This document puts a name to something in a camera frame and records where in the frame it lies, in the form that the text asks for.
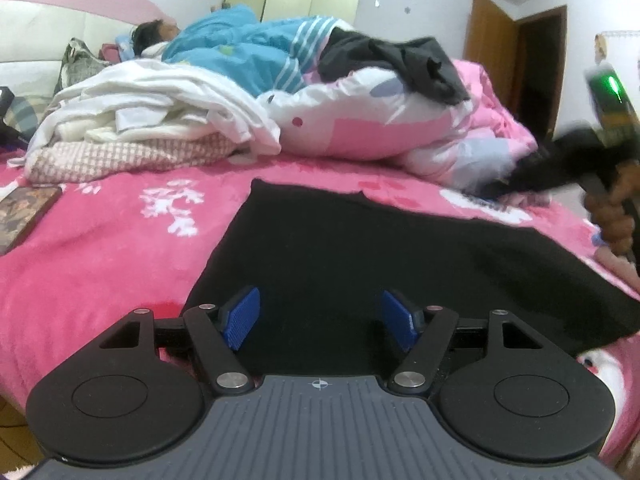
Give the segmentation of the right hand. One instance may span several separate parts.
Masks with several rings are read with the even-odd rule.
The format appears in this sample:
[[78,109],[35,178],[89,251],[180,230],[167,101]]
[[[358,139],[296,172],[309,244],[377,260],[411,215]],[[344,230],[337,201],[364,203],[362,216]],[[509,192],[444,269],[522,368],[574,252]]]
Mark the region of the right hand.
[[616,256],[627,255],[634,240],[637,221],[624,211],[626,200],[639,197],[639,165],[635,162],[620,166],[618,176],[607,196],[587,193],[584,206],[590,220],[600,228],[602,240]]

